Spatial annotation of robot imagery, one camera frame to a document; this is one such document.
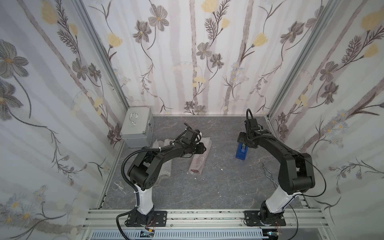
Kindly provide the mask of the bubble wrap sheet stack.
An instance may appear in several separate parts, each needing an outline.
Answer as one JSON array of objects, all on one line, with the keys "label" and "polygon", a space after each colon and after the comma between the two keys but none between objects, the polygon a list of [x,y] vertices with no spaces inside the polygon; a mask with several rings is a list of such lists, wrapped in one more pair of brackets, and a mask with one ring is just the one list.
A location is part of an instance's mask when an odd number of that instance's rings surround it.
[{"label": "bubble wrap sheet stack", "polygon": [[204,144],[204,147],[206,148],[206,150],[201,155],[194,155],[189,168],[189,172],[191,174],[200,175],[202,173],[209,151],[212,147],[211,138],[202,138],[201,143]]}]

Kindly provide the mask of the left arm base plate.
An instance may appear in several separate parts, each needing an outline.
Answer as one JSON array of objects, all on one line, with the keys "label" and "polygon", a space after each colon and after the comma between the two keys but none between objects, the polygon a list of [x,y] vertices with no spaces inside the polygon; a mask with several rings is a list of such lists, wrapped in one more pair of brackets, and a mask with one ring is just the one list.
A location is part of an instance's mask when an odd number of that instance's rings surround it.
[{"label": "left arm base plate", "polygon": [[165,227],[167,211],[150,211],[147,215],[135,210],[128,214],[125,221],[126,227]]}]

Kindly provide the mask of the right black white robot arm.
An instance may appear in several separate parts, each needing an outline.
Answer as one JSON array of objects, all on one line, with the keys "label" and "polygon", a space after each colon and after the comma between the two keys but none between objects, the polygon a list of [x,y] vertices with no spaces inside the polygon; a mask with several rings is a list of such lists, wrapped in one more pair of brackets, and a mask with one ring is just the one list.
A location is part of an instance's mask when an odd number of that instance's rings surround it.
[{"label": "right black white robot arm", "polygon": [[314,166],[309,154],[299,153],[259,125],[250,109],[246,111],[245,132],[239,133],[236,158],[245,160],[248,149],[262,147],[280,163],[278,186],[261,204],[259,222],[265,226],[283,217],[285,208],[298,195],[315,186]]}]

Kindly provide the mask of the single bubble wrap sheet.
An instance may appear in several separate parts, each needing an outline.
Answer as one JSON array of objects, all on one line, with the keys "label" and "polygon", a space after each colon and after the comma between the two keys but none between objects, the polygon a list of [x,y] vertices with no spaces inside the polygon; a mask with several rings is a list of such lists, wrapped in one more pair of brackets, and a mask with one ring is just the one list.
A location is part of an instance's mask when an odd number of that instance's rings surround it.
[{"label": "single bubble wrap sheet", "polygon": [[156,139],[152,145],[152,148],[160,150],[162,152],[164,145],[165,145],[164,141],[160,141],[160,140]]}]

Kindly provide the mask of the pink red bottle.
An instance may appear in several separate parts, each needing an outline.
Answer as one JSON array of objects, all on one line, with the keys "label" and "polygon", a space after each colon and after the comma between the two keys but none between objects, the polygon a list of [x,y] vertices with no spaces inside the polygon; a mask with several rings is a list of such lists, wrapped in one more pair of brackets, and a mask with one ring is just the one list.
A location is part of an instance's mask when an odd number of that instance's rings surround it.
[{"label": "pink red bottle", "polygon": [[190,173],[200,175],[205,166],[205,161],[206,160],[204,157],[199,157],[195,155],[189,167]]}]

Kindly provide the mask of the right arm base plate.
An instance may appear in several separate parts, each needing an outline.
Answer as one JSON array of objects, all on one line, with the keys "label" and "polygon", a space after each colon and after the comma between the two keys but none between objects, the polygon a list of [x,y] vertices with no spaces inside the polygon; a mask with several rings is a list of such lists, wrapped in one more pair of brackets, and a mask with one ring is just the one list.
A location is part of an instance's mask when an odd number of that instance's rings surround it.
[{"label": "right arm base plate", "polygon": [[272,214],[267,210],[244,211],[245,223],[248,227],[279,227],[286,226],[282,213]]}]

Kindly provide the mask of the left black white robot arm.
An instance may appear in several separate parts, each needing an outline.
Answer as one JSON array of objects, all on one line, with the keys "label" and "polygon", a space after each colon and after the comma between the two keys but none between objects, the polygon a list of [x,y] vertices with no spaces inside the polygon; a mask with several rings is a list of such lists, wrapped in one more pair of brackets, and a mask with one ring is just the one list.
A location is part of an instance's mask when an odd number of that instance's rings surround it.
[{"label": "left black white robot arm", "polygon": [[148,226],[155,219],[152,187],[159,178],[163,164],[185,155],[202,155],[207,151],[201,142],[201,132],[192,129],[187,123],[185,125],[186,129],[168,145],[143,147],[123,160],[121,175],[136,195],[136,206],[129,212],[133,216],[128,217],[127,226],[131,225],[130,222]]}]

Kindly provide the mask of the blue tape dispenser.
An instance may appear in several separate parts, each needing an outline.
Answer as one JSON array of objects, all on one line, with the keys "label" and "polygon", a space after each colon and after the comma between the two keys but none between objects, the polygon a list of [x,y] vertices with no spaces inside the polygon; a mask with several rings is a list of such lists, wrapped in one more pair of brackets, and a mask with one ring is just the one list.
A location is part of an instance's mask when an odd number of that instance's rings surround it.
[{"label": "blue tape dispenser", "polygon": [[237,152],[236,152],[236,158],[244,161],[247,157],[247,152],[248,152],[248,146],[246,146],[243,143],[239,143]]}]

